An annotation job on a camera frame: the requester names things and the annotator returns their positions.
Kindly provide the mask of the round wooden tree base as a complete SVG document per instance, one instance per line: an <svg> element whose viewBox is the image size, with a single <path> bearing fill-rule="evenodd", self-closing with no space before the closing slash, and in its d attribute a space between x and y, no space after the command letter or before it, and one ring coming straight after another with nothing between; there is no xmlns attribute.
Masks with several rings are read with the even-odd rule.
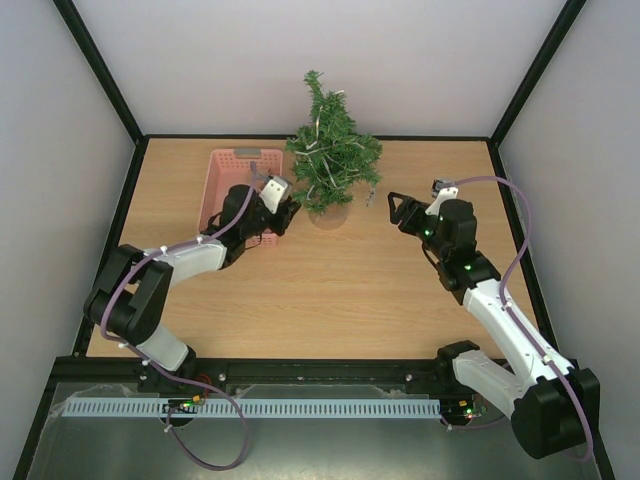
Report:
<svg viewBox="0 0 640 480"><path fill-rule="evenodd" d="M335 230L340 228L348 217L347 209L338 209L330 211L327 209L324 213L309 213L312 224L322 230Z"/></svg>

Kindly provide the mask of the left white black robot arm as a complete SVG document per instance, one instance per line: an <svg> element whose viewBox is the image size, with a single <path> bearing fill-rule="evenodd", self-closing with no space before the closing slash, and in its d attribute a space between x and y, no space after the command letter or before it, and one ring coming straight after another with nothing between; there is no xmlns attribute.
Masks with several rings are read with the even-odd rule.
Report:
<svg viewBox="0 0 640 480"><path fill-rule="evenodd" d="M105 337L118 341L172 375L194 375L196 354L161 325L169 290L203 273L230 267L249 241L259 243L271 232L282 236L300 204L292 185L270 177L260 191L238 184L230 188L222 211L193 240L174 246L141 250L117 247L94 283L84 315Z"/></svg>

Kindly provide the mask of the clear plastic battery box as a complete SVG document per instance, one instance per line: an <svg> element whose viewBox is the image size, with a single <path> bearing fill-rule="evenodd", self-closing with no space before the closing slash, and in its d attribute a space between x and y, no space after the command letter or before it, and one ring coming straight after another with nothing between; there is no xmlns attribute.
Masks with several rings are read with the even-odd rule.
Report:
<svg viewBox="0 0 640 480"><path fill-rule="evenodd" d="M372 207L374 205L375 198L376 198L376 190L375 189L371 189L369 191L369 194L368 194L367 198L366 198L365 206L367 208Z"/></svg>

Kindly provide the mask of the small green christmas tree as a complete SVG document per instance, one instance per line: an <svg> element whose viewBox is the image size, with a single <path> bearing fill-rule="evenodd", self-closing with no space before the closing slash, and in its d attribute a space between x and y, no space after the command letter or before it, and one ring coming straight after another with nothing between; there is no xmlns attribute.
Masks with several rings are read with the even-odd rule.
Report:
<svg viewBox="0 0 640 480"><path fill-rule="evenodd" d="M356 184L376 189L382 179L378 161L383 147L373 135L358 131L346 93L325 89L321 72L308 71L304 83L311 99L309 122L287 139L285 150L294 156L294 199L320 216L351 204Z"/></svg>

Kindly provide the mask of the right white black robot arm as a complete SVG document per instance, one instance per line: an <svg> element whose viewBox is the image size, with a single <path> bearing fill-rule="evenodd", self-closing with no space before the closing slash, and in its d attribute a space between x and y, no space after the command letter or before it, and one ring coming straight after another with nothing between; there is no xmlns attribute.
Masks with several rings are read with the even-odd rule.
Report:
<svg viewBox="0 0 640 480"><path fill-rule="evenodd" d="M444 289L486 329L507 362L501 366L471 341L442 347L436 379L445 390L463 386L488 400L511 423L535 459L585 445L593 450L600 384L546 341L517 306L501 274L477 248L477 219L455 187L432 203L391 192L390 221L418 238Z"/></svg>

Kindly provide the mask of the pink perforated plastic basket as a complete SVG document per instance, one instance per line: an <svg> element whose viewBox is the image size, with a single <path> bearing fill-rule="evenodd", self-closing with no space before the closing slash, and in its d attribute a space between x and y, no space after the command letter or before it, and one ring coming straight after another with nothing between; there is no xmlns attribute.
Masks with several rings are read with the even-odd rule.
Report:
<svg viewBox="0 0 640 480"><path fill-rule="evenodd" d="M249 186L252 180L252 162L256 164L257 172L262 178L255 185L255 192L259 193L265 184L265 176L282 174L283 152L265 148L220 148L211 152L204 180L199 231L204 231L209 226L209 220L222 212L224 200L233 187ZM242 193L233 195L232 203L237 207L242 205L246 197L246 188Z"/></svg>

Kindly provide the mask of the clear led string lights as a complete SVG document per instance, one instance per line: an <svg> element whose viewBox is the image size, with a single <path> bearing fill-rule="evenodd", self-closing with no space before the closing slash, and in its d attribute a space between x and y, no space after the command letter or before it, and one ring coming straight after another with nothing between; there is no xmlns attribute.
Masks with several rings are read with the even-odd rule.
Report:
<svg viewBox="0 0 640 480"><path fill-rule="evenodd" d="M311 122L298 129L287 149L295 156L296 180L306 185L307 205L320 209L351 201L348 189L364 178L366 156L345 94L325 92L319 86L310 93Z"/></svg>

